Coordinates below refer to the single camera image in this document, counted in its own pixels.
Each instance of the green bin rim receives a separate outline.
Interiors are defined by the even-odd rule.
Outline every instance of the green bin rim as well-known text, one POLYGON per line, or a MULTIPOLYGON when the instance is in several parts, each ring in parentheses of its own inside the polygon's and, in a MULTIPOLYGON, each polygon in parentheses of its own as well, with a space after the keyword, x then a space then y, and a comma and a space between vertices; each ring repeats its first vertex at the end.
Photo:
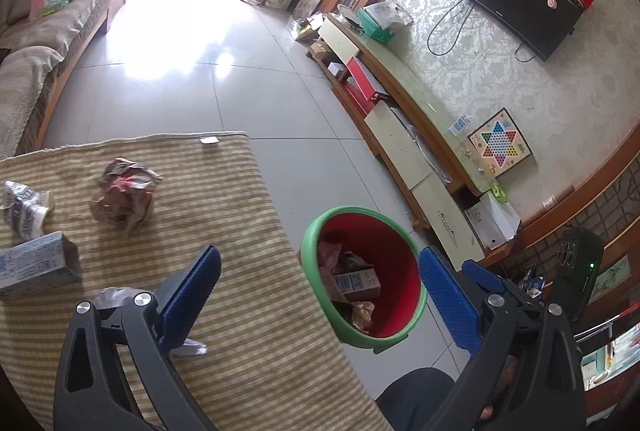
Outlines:
POLYGON ((303 237, 302 244, 300 245, 300 263, 305 271, 309 283, 311 283, 311 287, 316 294, 316 298, 334 328, 335 334, 345 344, 357 348, 372 348, 374 353, 380 353, 381 351, 384 351, 407 338, 409 332, 415 328, 415 325, 420 320, 420 317, 422 317, 427 305, 427 290, 424 285, 421 285, 420 299, 418 299, 418 305, 415 309, 414 316, 407 326, 397 334, 390 335, 389 337, 371 337, 370 335, 365 335, 353 328, 344 320, 338 310, 334 307, 331 299, 329 299, 318 271, 318 241, 320 232, 328 220, 338 216, 339 214, 363 214, 386 223, 396 231, 396 233, 402 236, 402 239, 404 239, 411 248, 411 251, 414 253, 416 261, 420 254, 420 249, 411 235, 404 230, 398 222, 375 210, 365 207, 357 207, 356 205, 345 205, 342 207, 331 208, 312 221, 305 231, 305 236, 303 237))

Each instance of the chinese checkers board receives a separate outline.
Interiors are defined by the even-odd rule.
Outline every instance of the chinese checkers board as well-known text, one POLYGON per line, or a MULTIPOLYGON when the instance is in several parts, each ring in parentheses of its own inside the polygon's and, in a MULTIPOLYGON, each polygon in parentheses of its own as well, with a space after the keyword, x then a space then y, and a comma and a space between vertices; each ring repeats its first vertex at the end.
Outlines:
POLYGON ((469 140, 494 176, 531 155, 527 141, 504 108, 469 135, 469 140))

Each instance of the shelf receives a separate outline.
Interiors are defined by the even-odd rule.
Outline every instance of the shelf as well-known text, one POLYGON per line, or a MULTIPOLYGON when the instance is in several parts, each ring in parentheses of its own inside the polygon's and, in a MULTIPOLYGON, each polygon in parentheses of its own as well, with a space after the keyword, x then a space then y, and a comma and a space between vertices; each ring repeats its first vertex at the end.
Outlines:
POLYGON ((411 191, 404 185, 404 182, 402 181, 398 170, 396 170, 396 167, 393 165, 393 162, 391 162, 391 159, 387 156, 382 147, 380 147, 380 144, 373 136, 373 133, 369 129, 369 126, 367 126, 366 122, 364 122, 364 115, 360 111, 360 107, 354 103, 351 95, 349 95, 340 81, 324 65, 324 62, 316 58, 316 56, 311 52, 309 52, 309 56, 318 63, 320 68, 322 68, 324 75, 326 75, 326 77, 331 82, 334 95, 338 98, 338 100, 342 104, 342 107, 344 107, 347 114, 351 117, 353 124, 355 124, 358 128, 358 131, 361 133, 364 141, 367 143, 367 146, 369 146, 369 150, 373 153, 373 156, 380 157, 385 163, 386 168, 391 173, 391 176, 393 176, 396 185, 398 185, 398 187, 400 188, 402 195, 411 207, 411 210, 416 218, 414 222, 414 229, 417 231, 420 229, 430 228, 431 224, 425 217, 422 209, 420 208, 420 205, 418 205, 418 202, 412 195, 411 191))

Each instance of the person's leg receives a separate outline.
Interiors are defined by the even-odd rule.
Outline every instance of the person's leg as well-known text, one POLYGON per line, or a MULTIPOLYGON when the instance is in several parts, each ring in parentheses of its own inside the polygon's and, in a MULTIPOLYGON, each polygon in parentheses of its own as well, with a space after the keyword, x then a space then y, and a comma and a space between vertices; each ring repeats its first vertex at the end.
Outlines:
POLYGON ((376 403, 394 431, 426 431, 425 425, 454 384, 443 371, 423 367, 400 377, 376 403))

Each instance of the striped rug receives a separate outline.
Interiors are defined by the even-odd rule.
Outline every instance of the striped rug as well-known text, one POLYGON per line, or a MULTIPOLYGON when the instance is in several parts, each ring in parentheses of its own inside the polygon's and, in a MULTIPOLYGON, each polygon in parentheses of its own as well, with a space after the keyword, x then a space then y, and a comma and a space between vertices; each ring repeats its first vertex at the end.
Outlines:
MULTIPOLYGON (((0 303, 0 364, 33 415, 52 427, 54 381, 72 310, 100 288, 154 289, 205 244, 222 277, 191 337, 209 353, 177 359, 220 431, 390 431, 343 355, 298 265, 244 134, 153 136, 45 150, 0 162, 0 181, 52 191, 45 232, 78 245, 82 283, 0 303), (124 239, 95 221, 88 199, 115 157, 164 178, 152 220, 124 239)), ((16 245, 6 226, 0 249, 16 245)), ((130 357, 123 362, 145 417, 159 425, 130 357)))

